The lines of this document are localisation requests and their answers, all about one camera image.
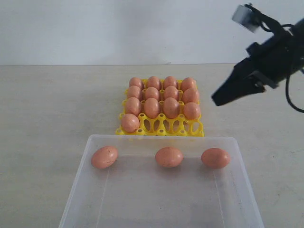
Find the egg in tray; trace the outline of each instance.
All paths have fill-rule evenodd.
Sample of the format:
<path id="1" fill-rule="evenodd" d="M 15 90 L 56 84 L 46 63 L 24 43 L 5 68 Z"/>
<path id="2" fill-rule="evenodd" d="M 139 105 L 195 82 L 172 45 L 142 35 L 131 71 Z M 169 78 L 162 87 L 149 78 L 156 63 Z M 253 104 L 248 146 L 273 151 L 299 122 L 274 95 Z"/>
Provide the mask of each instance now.
<path id="1" fill-rule="evenodd" d="M 116 134 L 204 136 L 196 81 L 131 78 Z"/>

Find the white tabletop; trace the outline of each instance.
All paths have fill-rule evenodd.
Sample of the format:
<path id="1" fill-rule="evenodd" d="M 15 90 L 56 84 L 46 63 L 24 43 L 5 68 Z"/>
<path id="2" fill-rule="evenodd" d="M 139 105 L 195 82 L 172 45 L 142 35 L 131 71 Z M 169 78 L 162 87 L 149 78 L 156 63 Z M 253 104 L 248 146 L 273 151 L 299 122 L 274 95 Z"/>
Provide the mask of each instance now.
<path id="1" fill-rule="evenodd" d="M 88 137 L 114 134 L 129 79 L 152 75 L 194 77 L 205 135 L 237 139 L 265 227 L 304 227 L 304 114 L 283 83 L 216 107 L 232 67 L 0 67 L 0 227 L 58 227 Z M 303 107 L 304 80 L 291 83 Z"/>

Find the clear plastic container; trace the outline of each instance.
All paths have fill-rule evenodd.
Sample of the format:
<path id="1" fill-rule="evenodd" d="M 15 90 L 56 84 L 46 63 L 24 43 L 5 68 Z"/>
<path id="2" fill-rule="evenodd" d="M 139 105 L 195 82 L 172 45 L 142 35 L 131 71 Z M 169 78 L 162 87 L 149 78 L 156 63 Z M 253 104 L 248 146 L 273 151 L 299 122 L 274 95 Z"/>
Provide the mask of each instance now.
<path id="1" fill-rule="evenodd" d="M 106 145 L 119 151 L 105 170 L 91 165 Z M 165 169 L 155 153 L 166 146 L 184 154 Z M 202 153 L 218 147 L 231 155 L 220 170 Z M 60 228 L 263 228 L 238 144 L 233 138 L 92 135 L 79 165 Z"/>

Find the robotic arm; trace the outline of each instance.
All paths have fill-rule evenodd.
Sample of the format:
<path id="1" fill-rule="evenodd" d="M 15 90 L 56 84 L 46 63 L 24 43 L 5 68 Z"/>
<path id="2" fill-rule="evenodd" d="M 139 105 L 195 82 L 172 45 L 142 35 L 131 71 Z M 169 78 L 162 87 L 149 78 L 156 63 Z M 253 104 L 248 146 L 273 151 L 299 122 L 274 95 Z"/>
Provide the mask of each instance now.
<path id="1" fill-rule="evenodd" d="M 226 82 L 212 95 L 217 106 L 250 94 L 265 92 L 264 86 L 277 88 L 286 78 L 286 98 L 297 111 L 289 98 L 290 75 L 304 71 L 304 18 L 295 25 L 281 25 L 278 21 L 262 14 L 251 4 L 239 6 L 232 20 L 254 32 L 258 27 L 274 35 L 263 44 L 253 43 L 247 49 L 249 57 L 234 66 Z"/>

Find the plastic egg tray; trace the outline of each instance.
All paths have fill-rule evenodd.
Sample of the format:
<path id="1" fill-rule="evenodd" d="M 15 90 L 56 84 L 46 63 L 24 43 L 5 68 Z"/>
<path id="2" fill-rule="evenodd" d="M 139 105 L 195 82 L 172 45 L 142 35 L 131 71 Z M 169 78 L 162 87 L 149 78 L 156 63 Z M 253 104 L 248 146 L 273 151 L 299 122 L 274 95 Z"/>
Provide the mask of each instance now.
<path id="1" fill-rule="evenodd" d="M 147 79 L 142 79 L 145 88 L 147 87 Z M 161 86 L 163 85 L 163 79 L 160 79 Z M 169 119 L 162 113 L 162 106 L 163 106 L 163 87 L 160 90 L 161 100 L 159 101 L 161 106 L 161 113 L 154 119 L 151 119 L 143 113 L 143 105 L 145 103 L 145 91 L 146 89 L 142 90 L 143 92 L 143 100 L 142 103 L 142 112 L 138 115 L 138 119 L 140 121 L 140 127 L 137 131 L 133 133 L 125 132 L 121 125 L 116 130 L 116 134 L 119 135 L 159 135 L 159 136 L 204 136 L 203 124 L 200 121 L 201 115 L 198 119 L 189 120 L 183 115 L 183 108 L 185 104 L 181 101 L 181 97 L 183 92 L 180 90 L 182 80 L 177 80 L 178 82 L 178 89 L 179 89 L 179 104 L 180 104 L 180 114 L 174 118 Z M 125 106 L 127 99 L 122 102 L 122 105 Z M 123 112 L 119 114 L 119 119 L 123 117 L 125 114 L 125 109 Z"/>

